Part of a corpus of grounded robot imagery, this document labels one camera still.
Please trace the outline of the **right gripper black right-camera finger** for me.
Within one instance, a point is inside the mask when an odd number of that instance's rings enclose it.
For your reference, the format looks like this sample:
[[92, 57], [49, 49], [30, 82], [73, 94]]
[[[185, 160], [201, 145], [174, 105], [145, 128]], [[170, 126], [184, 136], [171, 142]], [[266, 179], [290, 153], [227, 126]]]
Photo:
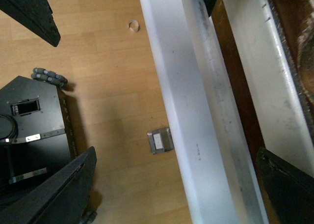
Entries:
[[88, 204], [97, 163], [94, 147], [0, 213], [2, 224], [78, 224]]
[[257, 168], [282, 224], [314, 222], [314, 178], [261, 147]]

